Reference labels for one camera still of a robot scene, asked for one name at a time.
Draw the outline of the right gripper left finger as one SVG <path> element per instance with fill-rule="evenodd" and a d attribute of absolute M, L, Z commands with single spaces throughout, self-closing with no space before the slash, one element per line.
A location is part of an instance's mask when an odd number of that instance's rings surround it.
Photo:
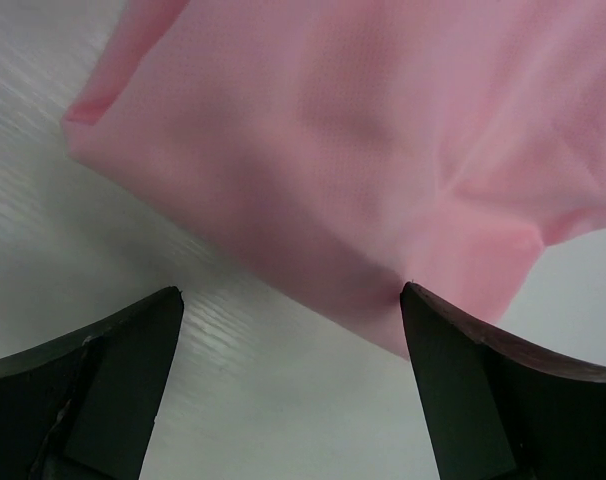
<path fill-rule="evenodd" d="M 0 359 L 0 479 L 137 479 L 184 302 L 167 287 Z"/>

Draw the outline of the pink t-shirt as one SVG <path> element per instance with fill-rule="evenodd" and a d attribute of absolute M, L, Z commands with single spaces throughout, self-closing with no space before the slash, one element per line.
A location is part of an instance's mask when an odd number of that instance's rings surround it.
<path fill-rule="evenodd" d="M 606 1 L 131 1 L 70 155 L 363 339 L 606 228 Z"/>

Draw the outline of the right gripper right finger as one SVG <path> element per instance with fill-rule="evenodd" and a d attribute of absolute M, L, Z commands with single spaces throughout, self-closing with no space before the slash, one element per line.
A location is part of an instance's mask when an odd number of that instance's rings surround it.
<path fill-rule="evenodd" d="M 442 479 L 606 479 L 606 367 L 481 321 L 416 283 L 400 296 Z"/>

